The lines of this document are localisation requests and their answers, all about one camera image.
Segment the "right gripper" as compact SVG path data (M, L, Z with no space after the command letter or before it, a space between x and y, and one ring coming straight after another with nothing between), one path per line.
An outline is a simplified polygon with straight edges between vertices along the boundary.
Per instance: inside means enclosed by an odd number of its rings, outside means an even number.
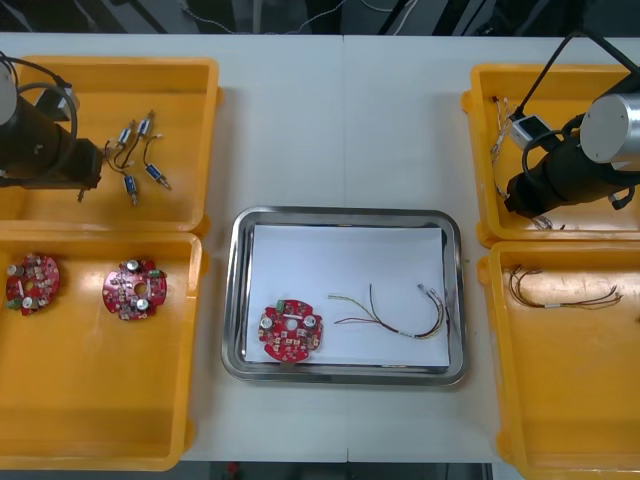
M545 212L546 180L543 167L514 176L507 185L504 204L520 216L538 216Z

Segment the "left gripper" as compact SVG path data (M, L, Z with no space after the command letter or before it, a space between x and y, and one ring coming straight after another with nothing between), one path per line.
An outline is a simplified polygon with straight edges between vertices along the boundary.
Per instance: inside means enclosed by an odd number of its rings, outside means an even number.
M57 171L56 185L80 189L77 202L82 203L86 190L96 188L101 180L103 158L103 151L90 140L78 140L69 160Z

